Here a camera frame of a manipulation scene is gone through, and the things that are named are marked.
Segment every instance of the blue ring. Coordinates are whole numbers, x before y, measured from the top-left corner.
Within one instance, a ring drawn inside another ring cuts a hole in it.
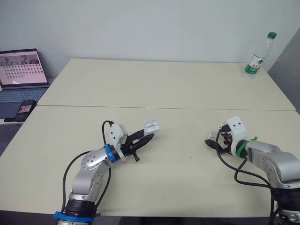
[[[62,219],[65,221],[70,221],[70,222],[81,222],[81,223],[90,223],[93,222],[94,218],[93,217],[70,217],[67,215],[62,214],[61,212],[55,212],[54,218],[56,219]]]
[[[111,150],[109,149],[108,145],[106,144],[104,147],[105,147],[105,151],[108,155],[109,160],[111,160],[112,163],[117,162],[116,158],[113,156],[113,154],[112,154]]]

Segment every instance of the white wall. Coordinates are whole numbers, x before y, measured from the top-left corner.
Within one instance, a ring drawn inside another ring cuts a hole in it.
[[[246,62],[269,31],[272,66],[299,0],[0,0],[0,50],[36,47],[56,77],[78,58]]]

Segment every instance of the phone screen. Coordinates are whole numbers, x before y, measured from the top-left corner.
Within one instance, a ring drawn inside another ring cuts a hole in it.
[[[18,113],[27,113],[30,111],[32,105],[22,105],[18,111]]]

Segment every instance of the green bottle label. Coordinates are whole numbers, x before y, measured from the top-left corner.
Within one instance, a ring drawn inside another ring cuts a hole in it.
[[[256,74],[264,60],[265,58],[260,58],[253,54],[249,63],[245,67],[245,72],[249,74]]]
[[[258,70],[259,70],[259,68],[254,68],[254,67],[250,66],[249,64],[247,64],[245,67],[245,72],[249,73],[249,74],[256,74]]]

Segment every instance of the water bottle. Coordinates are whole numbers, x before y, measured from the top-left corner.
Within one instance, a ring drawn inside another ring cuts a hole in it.
[[[244,70],[245,79],[253,79],[259,68],[262,66],[264,60],[271,52],[273,46],[273,40],[276,37],[275,32],[270,32],[267,38],[262,41],[256,51],[253,53],[249,63],[246,65]]]

